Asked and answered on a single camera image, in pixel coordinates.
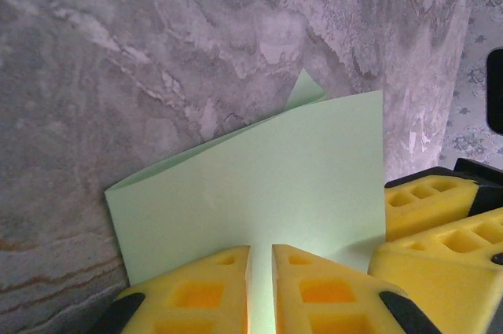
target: yellow foam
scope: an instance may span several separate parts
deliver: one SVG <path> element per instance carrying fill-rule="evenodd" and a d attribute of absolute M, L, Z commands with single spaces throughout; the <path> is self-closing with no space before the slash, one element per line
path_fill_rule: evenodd
<path fill-rule="evenodd" d="M 396 286 L 288 245 L 273 245 L 277 334 L 403 334 L 379 297 Z"/>
<path fill-rule="evenodd" d="M 123 334 L 246 334 L 249 246 L 180 267 L 123 291 L 145 300 Z"/>
<path fill-rule="evenodd" d="M 383 244 L 369 274 L 403 288 L 444 333 L 486 332 L 503 296 L 503 208 Z"/>
<path fill-rule="evenodd" d="M 384 189 L 386 240 L 466 218 L 478 188 L 471 180 L 429 175 Z"/>

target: blue floral pattern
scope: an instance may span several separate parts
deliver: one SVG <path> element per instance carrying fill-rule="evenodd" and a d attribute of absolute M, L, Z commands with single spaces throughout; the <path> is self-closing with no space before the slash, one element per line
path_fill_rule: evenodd
<path fill-rule="evenodd" d="M 503 0 L 473 0 L 439 164 L 468 157 L 503 168 L 503 136 L 486 124 L 486 58 L 503 47 Z"/>

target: light green paper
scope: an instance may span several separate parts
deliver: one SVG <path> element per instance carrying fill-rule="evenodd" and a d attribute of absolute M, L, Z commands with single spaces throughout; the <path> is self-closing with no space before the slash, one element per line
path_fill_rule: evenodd
<path fill-rule="evenodd" d="M 251 245 L 251 332 L 274 334 L 271 244 L 365 270 L 384 234 L 382 93 L 293 108 L 147 168 L 105 194 L 131 284 Z"/>

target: square hole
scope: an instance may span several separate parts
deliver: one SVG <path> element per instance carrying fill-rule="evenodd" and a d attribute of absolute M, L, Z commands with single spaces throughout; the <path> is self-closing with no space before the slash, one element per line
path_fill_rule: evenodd
<path fill-rule="evenodd" d="M 451 190 L 451 189 L 457 187 L 456 183 L 454 183 L 452 181 L 443 181 L 443 180 L 434 181 L 433 183 L 430 184 L 430 186 L 433 189 L 440 191 L 440 192 Z"/>
<path fill-rule="evenodd" d="M 422 185 L 416 186 L 410 193 L 419 199 L 428 198 L 434 194 L 428 187 Z"/>
<path fill-rule="evenodd" d="M 364 314 L 329 315 L 309 317 L 313 334 L 375 334 L 376 331 Z"/>
<path fill-rule="evenodd" d="M 311 262 L 305 258 L 302 258 L 301 256 L 298 255 L 290 255 L 288 257 L 288 261 L 290 262 L 291 265 L 310 265 Z"/>
<path fill-rule="evenodd" d="M 211 334 L 213 326 L 210 321 L 165 321 L 156 323 L 152 334 Z"/>
<path fill-rule="evenodd" d="M 174 290 L 169 305 L 178 308 L 217 308 L 224 287 L 223 283 L 186 282 Z"/>
<path fill-rule="evenodd" d="M 228 266 L 228 265 L 233 265 L 235 262 L 236 262 L 236 257 L 233 255 L 229 255 L 228 257 L 222 258 L 219 261 L 217 261 L 217 265 Z"/>
<path fill-rule="evenodd" d="M 396 193 L 389 201 L 388 203 L 393 206 L 393 207 L 401 207 L 405 206 L 406 204 L 412 203 L 413 198 L 408 195 L 407 193 Z"/>
<path fill-rule="evenodd" d="M 356 301 L 351 286 L 340 279 L 318 279 L 300 282 L 305 303 L 352 303 Z"/>
<path fill-rule="evenodd" d="M 473 232 L 492 244 L 498 244 L 503 241 L 503 231 L 494 224 L 491 225 L 489 222 L 477 226 Z"/>
<path fill-rule="evenodd" d="M 405 245 L 406 248 L 408 249 L 413 249 L 413 250 L 426 250 L 426 247 L 421 243 L 421 242 L 413 242 L 411 244 Z"/>
<path fill-rule="evenodd" d="M 461 232 L 460 230 L 440 237 L 440 240 L 450 250 L 455 251 L 456 253 L 468 253 L 469 251 L 474 251 L 480 248 L 480 244 L 478 244 L 467 233 Z"/>

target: black object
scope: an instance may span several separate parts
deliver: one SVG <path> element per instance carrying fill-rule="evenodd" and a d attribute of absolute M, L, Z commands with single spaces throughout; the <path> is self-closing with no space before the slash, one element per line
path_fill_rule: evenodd
<path fill-rule="evenodd" d="M 496 263 L 497 265 L 503 265 L 503 253 L 497 253 L 493 255 L 490 261 L 492 263 Z"/>
<path fill-rule="evenodd" d="M 475 199 L 472 202 L 468 216 L 483 214 L 484 212 L 503 207 L 503 171 L 490 167 L 484 163 L 468 159 L 457 159 L 454 170 L 446 167 L 431 167 L 402 178 L 388 182 L 384 187 L 391 188 L 415 181 L 429 175 L 444 175 L 471 179 L 479 185 Z"/>
<path fill-rule="evenodd" d="M 491 51 L 486 61 L 487 125 L 503 134 L 503 49 Z"/>
<path fill-rule="evenodd" d="M 87 334 L 120 334 L 144 299 L 143 293 L 132 293 L 114 301 Z"/>
<path fill-rule="evenodd" d="M 390 291 L 379 297 L 406 334 L 442 334 L 414 301 Z"/>

